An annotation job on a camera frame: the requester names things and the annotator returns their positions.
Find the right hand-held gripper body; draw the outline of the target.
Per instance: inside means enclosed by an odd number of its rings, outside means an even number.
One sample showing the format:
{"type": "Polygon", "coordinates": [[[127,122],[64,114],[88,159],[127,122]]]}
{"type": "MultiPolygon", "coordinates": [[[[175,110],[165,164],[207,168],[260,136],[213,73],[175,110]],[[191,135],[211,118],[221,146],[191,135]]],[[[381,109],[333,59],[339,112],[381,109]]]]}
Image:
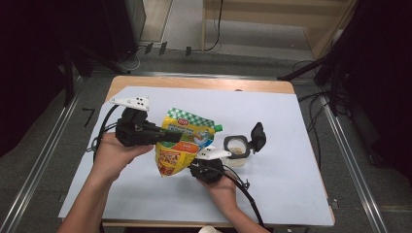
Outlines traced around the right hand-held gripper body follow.
{"type": "Polygon", "coordinates": [[[206,147],[190,163],[190,173],[206,184],[217,183],[224,174],[222,159],[230,156],[230,151],[206,147]]]}

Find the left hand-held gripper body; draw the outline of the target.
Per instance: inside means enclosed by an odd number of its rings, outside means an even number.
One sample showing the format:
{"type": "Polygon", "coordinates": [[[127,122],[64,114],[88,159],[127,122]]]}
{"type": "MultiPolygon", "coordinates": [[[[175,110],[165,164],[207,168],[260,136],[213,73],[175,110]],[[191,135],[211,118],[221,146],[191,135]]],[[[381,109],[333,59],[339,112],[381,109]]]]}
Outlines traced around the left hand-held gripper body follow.
{"type": "Polygon", "coordinates": [[[124,107],[116,126],[116,137],[124,146],[155,145],[160,141],[161,129],[147,121],[150,109],[148,97],[113,97],[110,102],[124,107]]]}

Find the yellow green spouted pouch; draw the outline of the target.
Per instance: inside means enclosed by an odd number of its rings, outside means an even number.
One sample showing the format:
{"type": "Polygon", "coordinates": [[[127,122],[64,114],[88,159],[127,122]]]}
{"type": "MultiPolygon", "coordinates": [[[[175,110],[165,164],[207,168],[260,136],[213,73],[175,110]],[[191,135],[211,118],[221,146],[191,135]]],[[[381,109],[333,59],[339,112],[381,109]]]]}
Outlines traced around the yellow green spouted pouch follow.
{"type": "Polygon", "coordinates": [[[167,112],[161,127],[182,134],[177,143],[155,145],[155,162],[162,177],[173,176],[187,168],[201,150],[214,142],[215,134],[223,130],[211,119],[177,108],[167,112]]]}

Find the clear jar with black lid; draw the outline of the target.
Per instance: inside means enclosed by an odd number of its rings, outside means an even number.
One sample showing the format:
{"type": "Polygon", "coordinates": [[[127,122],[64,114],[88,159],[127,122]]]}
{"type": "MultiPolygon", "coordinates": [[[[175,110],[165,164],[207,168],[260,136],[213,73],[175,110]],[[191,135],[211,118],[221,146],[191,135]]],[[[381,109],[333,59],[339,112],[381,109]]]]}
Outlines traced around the clear jar with black lid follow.
{"type": "Polygon", "coordinates": [[[251,131],[251,140],[244,135],[225,137],[223,148],[231,153],[231,156],[223,160],[223,164],[229,167],[243,166],[251,154],[259,152],[266,144],[266,135],[263,125],[258,122],[251,131]]]}

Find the person's right hand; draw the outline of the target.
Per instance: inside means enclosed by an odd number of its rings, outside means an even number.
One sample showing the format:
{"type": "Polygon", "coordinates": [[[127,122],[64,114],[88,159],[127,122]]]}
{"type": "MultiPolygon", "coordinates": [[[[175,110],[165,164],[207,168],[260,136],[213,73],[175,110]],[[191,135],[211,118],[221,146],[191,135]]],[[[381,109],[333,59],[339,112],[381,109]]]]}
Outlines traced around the person's right hand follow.
{"type": "Polygon", "coordinates": [[[217,208],[225,216],[230,216],[239,210],[236,201],[236,186],[229,178],[223,177],[217,183],[212,184],[200,183],[206,188],[217,208]]]}

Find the person's left hand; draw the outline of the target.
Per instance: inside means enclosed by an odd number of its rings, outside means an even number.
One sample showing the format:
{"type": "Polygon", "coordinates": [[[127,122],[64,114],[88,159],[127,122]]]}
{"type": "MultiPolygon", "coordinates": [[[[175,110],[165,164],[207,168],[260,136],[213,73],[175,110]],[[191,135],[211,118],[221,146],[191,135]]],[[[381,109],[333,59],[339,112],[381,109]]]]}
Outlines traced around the person's left hand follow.
{"type": "Polygon", "coordinates": [[[114,133],[106,133],[100,142],[89,178],[98,183],[112,183],[137,156],[153,148],[153,145],[125,147],[114,133]]]}

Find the white round object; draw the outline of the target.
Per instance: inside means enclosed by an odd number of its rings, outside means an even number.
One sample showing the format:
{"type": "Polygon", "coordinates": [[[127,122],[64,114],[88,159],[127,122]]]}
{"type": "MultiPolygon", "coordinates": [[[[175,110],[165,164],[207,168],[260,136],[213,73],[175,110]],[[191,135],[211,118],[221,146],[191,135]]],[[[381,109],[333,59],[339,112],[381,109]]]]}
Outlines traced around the white round object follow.
{"type": "Polygon", "coordinates": [[[202,227],[198,233],[223,233],[222,231],[219,231],[217,228],[210,226],[210,225],[206,225],[204,227],[202,227]]]}

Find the black metal stand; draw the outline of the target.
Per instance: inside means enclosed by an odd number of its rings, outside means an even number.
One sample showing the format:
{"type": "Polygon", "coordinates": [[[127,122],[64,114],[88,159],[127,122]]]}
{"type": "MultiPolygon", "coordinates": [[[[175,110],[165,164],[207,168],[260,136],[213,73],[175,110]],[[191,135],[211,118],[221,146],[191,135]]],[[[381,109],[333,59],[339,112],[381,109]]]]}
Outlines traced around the black metal stand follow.
{"type": "Polygon", "coordinates": [[[128,74],[128,71],[125,68],[121,68],[119,65],[116,65],[114,62],[104,58],[93,50],[75,44],[66,45],[63,54],[65,83],[65,100],[63,104],[64,107],[67,107],[69,103],[74,99],[75,89],[73,80],[73,67],[76,67],[81,75],[88,77],[91,75],[92,69],[87,61],[88,57],[96,60],[103,66],[106,66],[116,74],[128,74]]]}

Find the black cabinet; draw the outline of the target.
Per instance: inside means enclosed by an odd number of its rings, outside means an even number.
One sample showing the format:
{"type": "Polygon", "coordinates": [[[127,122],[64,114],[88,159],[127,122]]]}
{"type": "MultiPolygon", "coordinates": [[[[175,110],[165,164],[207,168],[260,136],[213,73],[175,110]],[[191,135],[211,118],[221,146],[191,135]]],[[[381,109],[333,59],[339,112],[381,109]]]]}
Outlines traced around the black cabinet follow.
{"type": "Polygon", "coordinates": [[[143,0],[103,0],[114,45],[113,59],[121,61],[137,51],[146,12],[143,0]]]}

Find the dark curtain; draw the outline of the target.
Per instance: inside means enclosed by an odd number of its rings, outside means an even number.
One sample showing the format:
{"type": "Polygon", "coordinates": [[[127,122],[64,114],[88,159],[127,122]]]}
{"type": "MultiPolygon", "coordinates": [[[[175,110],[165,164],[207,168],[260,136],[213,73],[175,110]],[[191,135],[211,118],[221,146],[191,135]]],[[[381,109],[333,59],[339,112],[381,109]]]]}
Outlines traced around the dark curtain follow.
{"type": "Polygon", "coordinates": [[[331,54],[374,163],[412,181],[412,0],[358,0],[331,54]]]}
{"type": "Polygon", "coordinates": [[[92,0],[0,0],[0,157],[67,89],[59,67],[92,0]]]}

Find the black stand leg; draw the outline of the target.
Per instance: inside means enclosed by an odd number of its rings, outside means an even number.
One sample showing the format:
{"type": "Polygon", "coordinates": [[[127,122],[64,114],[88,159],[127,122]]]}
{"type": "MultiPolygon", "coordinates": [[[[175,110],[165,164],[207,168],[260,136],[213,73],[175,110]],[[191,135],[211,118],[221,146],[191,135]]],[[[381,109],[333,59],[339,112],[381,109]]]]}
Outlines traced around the black stand leg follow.
{"type": "Polygon", "coordinates": [[[308,65],[305,65],[304,67],[291,72],[290,74],[287,74],[285,76],[281,76],[281,77],[277,77],[278,81],[285,81],[285,82],[289,82],[297,77],[299,77],[300,75],[303,75],[311,70],[314,70],[315,68],[323,65],[326,61],[326,57],[322,57],[318,60],[312,61],[311,63],[309,63],[308,65]]]}

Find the metal floor rail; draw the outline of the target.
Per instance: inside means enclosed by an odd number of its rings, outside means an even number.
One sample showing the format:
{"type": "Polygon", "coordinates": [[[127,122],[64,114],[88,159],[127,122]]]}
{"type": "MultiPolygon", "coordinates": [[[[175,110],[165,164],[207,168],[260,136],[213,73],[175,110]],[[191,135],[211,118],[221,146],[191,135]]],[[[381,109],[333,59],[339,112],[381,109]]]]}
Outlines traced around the metal floor rail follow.
{"type": "Polygon", "coordinates": [[[372,231],[374,233],[389,233],[379,207],[364,178],[361,168],[340,124],[339,118],[331,111],[327,97],[322,97],[321,102],[325,106],[327,120],[337,141],[338,147],[341,150],[346,167],[360,198],[362,208],[368,218],[372,231]]]}
{"type": "Polygon", "coordinates": [[[28,206],[30,200],[41,180],[43,174],[52,158],[54,150],[63,134],[71,115],[73,114],[79,100],[80,92],[83,89],[85,79],[78,76],[75,80],[75,93],[73,99],[61,111],[59,118],[44,143],[30,173],[28,174],[22,188],[17,194],[15,201],[8,214],[0,226],[0,233],[14,233],[28,206]]]}

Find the light wooden furniture frame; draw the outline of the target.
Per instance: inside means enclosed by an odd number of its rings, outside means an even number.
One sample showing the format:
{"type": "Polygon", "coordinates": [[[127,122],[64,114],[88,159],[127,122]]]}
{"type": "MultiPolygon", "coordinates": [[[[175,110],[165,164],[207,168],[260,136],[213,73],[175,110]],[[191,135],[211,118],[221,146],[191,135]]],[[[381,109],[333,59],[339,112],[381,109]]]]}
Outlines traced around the light wooden furniture frame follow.
{"type": "Polygon", "coordinates": [[[314,58],[330,51],[359,0],[223,0],[222,20],[301,27],[314,58]]]}

